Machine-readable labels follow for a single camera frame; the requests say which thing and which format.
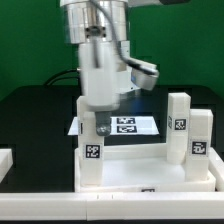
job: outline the white base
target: white base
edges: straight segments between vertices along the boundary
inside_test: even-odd
[[[138,157],[152,156],[140,145]],[[157,148],[163,155],[162,148]],[[129,157],[135,152],[129,151]],[[117,159],[117,153],[106,153]],[[210,171],[224,185],[224,164],[211,149]],[[0,194],[0,220],[224,219],[223,192]]]
[[[75,151],[76,192],[208,192],[216,179],[209,172],[206,181],[185,181],[185,164],[169,164],[166,144],[104,147],[102,185],[80,185],[79,149]]]

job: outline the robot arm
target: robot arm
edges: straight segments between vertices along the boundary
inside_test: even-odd
[[[77,2],[85,2],[86,0],[61,0],[61,6],[77,3]],[[129,7],[138,7],[144,5],[171,5],[171,4],[179,4],[179,3],[187,3],[190,0],[127,0]]]

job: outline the white platform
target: white platform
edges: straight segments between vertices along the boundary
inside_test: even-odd
[[[80,185],[79,151],[75,152],[76,192],[208,192],[216,179],[209,172],[206,181],[185,181],[185,164],[166,160],[166,144],[104,147],[101,186]]]

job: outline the white box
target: white box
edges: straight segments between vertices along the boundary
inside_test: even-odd
[[[167,112],[167,161],[182,164],[188,144],[191,98],[186,93],[170,93]]]

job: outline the white robot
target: white robot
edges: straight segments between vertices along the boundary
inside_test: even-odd
[[[187,0],[61,0],[67,41],[79,44],[84,96],[77,101],[81,185],[100,186],[104,138],[111,133],[111,112],[119,94],[139,88],[152,90],[156,65],[129,57],[127,7],[173,4]]]

